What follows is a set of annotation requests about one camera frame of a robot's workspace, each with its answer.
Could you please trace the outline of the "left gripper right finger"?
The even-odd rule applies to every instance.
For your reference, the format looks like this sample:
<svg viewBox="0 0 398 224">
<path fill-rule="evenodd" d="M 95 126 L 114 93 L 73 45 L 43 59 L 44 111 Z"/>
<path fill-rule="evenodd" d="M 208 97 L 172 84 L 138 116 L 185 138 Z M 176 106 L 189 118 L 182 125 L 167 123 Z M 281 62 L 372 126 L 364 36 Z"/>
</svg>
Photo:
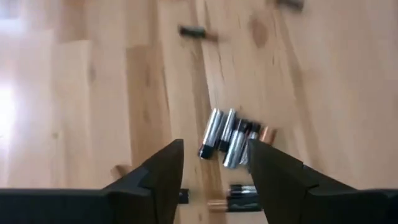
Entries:
<svg viewBox="0 0 398 224">
<path fill-rule="evenodd" d="M 264 142 L 248 141 L 251 176 L 269 223 L 397 223 L 397 190 L 358 190 Z"/>
</svg>

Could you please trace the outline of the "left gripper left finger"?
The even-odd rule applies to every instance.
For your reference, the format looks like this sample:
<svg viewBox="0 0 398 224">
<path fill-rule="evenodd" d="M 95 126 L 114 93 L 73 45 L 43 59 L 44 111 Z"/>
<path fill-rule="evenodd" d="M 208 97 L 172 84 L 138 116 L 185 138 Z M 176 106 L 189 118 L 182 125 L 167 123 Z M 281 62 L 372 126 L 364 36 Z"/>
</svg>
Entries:
<svg viewBox="0 0 398 224">
<path fill-rule="evenodd" d="M 1 223 L 173 223 L 183 163 L 176 139 L 103 189 L 1 189 Z"/>
</svg>

